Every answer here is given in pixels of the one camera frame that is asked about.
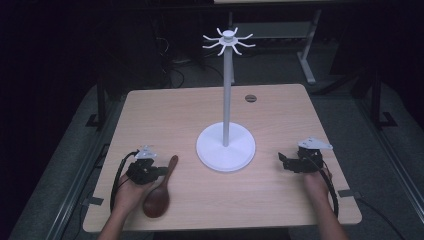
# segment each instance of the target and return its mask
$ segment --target black tape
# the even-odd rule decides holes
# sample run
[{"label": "black tape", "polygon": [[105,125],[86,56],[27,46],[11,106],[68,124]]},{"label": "black tape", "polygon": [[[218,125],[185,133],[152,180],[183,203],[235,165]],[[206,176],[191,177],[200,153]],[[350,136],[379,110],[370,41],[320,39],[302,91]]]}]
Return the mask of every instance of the black tape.
[{"label": "black tape", "polygon": [[103,203],[103,200],[104,200],[103,198],[90,197],[90,198],[84,199],[84,202],[82,202],[82,205],[89,206],[90,204],[92,204],[92,205],[101,206]]},{"label": "black tape", "polygon": [[355,199],[358,199],[358,198],[361,198],[362,197],[361,193],[354,192],[354,191],[352,191],[350,189],[340,190],[340,191],[338,191],[338,193],[339,193],[339,196],[341,198],[344,198],[344,197],[354,197]]}]

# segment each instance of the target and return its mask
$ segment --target gray carpet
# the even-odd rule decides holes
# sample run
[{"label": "gray carpet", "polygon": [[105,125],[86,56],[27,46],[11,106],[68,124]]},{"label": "gray carpet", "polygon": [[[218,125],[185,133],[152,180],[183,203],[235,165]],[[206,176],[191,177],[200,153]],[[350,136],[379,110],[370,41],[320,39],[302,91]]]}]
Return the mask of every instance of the gray carpet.
[{"label": "gray carpet", "polygon": [[[300,49],[299,45],[287,45],[273,53],[266,50],[250,51],[235,58],[236,85],[302,83],[308,91],[321,89],[337,78],[328,75],[336,47],[318,44],[312,48],[308,59],[318,81],[314,86],[306,84],[297,62],[295,54]],[[210,57],[205,61],[213,68],[202,69],[191,63],[176,65],[176,69],[185,78],[182,87],[222,85],[219,73],[214,70],[215,68],[222,72],[222,59]],[[172,79],[174,85],[178,85],[182,75],[173,72]],[[386,86],[382,92],[382,110],[389,111],[399,126],[376,132],[363,114],[363,104],[348,95],[351,84],[328,96],[312,97],[346,179],[351,189],[361,192],[364,199],[387,216],[406,239],[422,239],[423,222],[395,174],[389,157],[380,144],[379,136],[384,134],[387,137],[411,178],[423,190],[421,171],[424,169],[424,133],[404,110],[397,94]],[[102,131],[96,132],[93,128],[85,127],[89,116],[96,112],[95,93],[93,88],[81,103],[11,239],[46,239],[47,236],[52,236],[49,235],[51,226],[58,221],[58,212],[67,207],[63,201],[69,194],[69,189],[75,181],[85,182],[85,179],[76,179],[76,176],[80,176],[79,167],[84,164],[83,161],[91,161],[93,165],[104,144],[110,143],[124,98],[122,101],[108,100],[108,122]],[[75,198],[81,196],[78,203],[93,191],[99,172],[100,169],[94,169],[81,194],[72,193]],[[361,203],[358,205],[363,215],[362,222],[345,226],[351,239],[398,239],[377,214]],[[62,239],[95,239],[96,234],[86,233],[81,229],[80,219],[84,217],[86,207],[76,204],[69,209],[69,213],[72,213],[69,221],[62,220],[65,224],[62,226]],[[53,236],[60,238],[60,232]],[[295,240],[319,239],[316,226],[291,228],[290,235]],[[153,236],[152,233],[125,232],[122,239],[152,239]]]}]

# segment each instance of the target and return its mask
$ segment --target wire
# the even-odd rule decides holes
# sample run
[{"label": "wire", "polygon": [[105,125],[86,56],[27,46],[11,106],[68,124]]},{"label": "wire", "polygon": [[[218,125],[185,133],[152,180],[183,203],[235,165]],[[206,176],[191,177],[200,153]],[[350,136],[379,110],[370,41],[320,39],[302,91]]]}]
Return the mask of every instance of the wire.
[{"label": "wire", "polygon": [[130,179],[130,177],[128,177],[125,181],[123,181],[121,184],[119,184],[118,188],[116,189],[116,191],[119,190],[119,188],[124,185],[124,183],[126,183],[128,180]]},{"label": "wire", "polygon": [[378,209],[373,207],[371,204],[369,204],[362,198],[357,198],[357,200],[361,202],[362,204],[364,204],[365,206],[369,207],[375,213],[377,213],[381,218],[383,218],[384,221],[386,221],[387,224],[389,224],[389,226],[393,229],[393,231],[396,232],[396,234],[398,235],[400,239],[405,240],[405,237],[399,232],[399,230],[395,227],[395,225],[393,225],[393,223],[386,216],[384,216],[384,214],[382,214]]},{"label": "wire", "polygon": [[222,78],[222,79],[224,79],[224,76],[222,75],[222,73],[218,70],[218,69],[216,69],[216,68],[214,68],[214,67],[212,67],[212,66],[210,66],[210,65],[204,65],[205,67],[208,67],[208,68],[210,68],[210,69],[212,69],[212,70],[214,70],[215,72],[217,72],[218,74],[219,74],[219,76]]},{"label": "wire", "polygon": [[165,53],[166,53],[166,52],[168,51],[168,49],[169,49],[169,42],[168,42],[168,40],[166,40],[165,38],[161,38],[161,37],[156,37],[156,39],[157,39],[157,40],[165,41],[165,43],[166,43],[166,48],[165,48],[165,50],[163,51],[163,53],[159,52],[159,54],[160,54],[161,56],[164,56],[164,55],[165,55]]},{"label": "wire", "polygon": [[[94,190],[91,190],[90,192],[88,192],[88,193],[87,193],[87,195],[85,196],[85,199],[87,199],[87,198],[88,198],[88,196],[90,196],[93,192],[94,192]],[[83,207],[84,207],[85,205],[83,205],[83,204],[81,204],[81,203],[80,203],[80,205],[81,205],[81,208],[80,208],[80,211],[79,211],[79,217],[78,217],[78,225],[79,225],[80,227],[78,228],[78,232],[77,232],[77,233],[75,234],[75,236],[72,238],[73,240],[77,239],[78,235],[79,235],[79,234],[80,234],[80,232],[81,232],[82,209],[83,209]]]},{"label": "wire", "polygon": [[119,183],[119,178],[121,177],[122,169],[124,168],[125,163],[127,162],[127,159],[130,156],[135,156],[138,152],[139,152],[138,150],[136,152],[130,152],[127,154],[127,156],[125,156],[124,159],[121,160],[121,164],[119,165],[118,171],[116,172],[115,180],[113,181],[112,191],[110,193],[110,211],[111,212],[113,209],[113,205],[115,204],[115,196],[116,196],[116,192],[118,191],[118,183]]},{"label": "wire", "polygon": [[[322,178],[324,179],[325,183],[327,184],[328,191],[330,191],[331,198],[333,199],[334,215],[336,215],[336,217],[339,217],[339,201],[337,200],[337,194],[336,194],[336,190],[334,189],[333,181],[331,180],[330,177],[327,176],[327,174],[325,174],[325,172],[320,167],[318,167],[318,165],[311,158],[306,156],[305,158],[308,159],[313,165],[315,165],[315,167],[321,174]],[[324,160],[322,160],[322,162],[324,163],[325,167],[328,169],[328,173],[331,174],[331,171],[328,168],[327,163]]]},{"label": "wire", "polygon": [[181,75],[181,82],[180,82],[180,84],[177,87],[174,86],[174,83],[172,82],[172,78],[171,78],[171,76],[169,76],[169,83],[171,85],[171,88],[180,88],[181,86],[183,86],[183,84],[185,82],[185,76],[184,76],[184,74],[181,71],[179,71],[177,69],[174,69],[174,68],[172,68],[170,71],[177,72],[177,73],[179,73]]}]

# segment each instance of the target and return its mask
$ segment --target wooden spoon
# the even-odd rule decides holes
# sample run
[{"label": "wooden spoon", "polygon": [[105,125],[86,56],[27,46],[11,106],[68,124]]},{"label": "wooden spoon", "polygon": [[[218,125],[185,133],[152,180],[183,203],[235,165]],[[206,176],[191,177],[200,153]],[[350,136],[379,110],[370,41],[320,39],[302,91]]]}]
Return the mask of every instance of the wooden spoon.
[{"label": "wooden spoon", "polygon": [[158,218],[162,216],[169,206],[168,180],[174,171],[178,162],[178,156],[173,156],[169,160],[168,173],[165,175],[161,184],[153,189],[143,203],[143,211],[150,218]]}]

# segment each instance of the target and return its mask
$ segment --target white mug tree stand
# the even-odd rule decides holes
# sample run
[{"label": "white mug tree stand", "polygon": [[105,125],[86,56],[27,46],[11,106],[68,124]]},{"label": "white mug tree stand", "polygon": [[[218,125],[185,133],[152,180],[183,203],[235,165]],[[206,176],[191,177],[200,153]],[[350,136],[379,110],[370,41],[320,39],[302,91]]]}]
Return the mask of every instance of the white mug tree stand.
[{"label": "white mug tree stand", "polygon": [[211,46],[213,48],[222,45],[218,56],[224,54],[224,121],[212,124],[205,128],[199,135],[196,144],[197,154],[200,160],[209,168],[219,172],[233,172],[247,166],[253,159],[256,150],[255,139],[243,126],[230,122],[231,83],[234,82],[233,50],[241,55],[236,44],[244,47],[254,47],[239,42],[250,38],[250,34],[244,38],[236,38],[234,31],[226,30],[223,33],[217,29],[220,38],[209,38],[210,41],[218,41]]}]

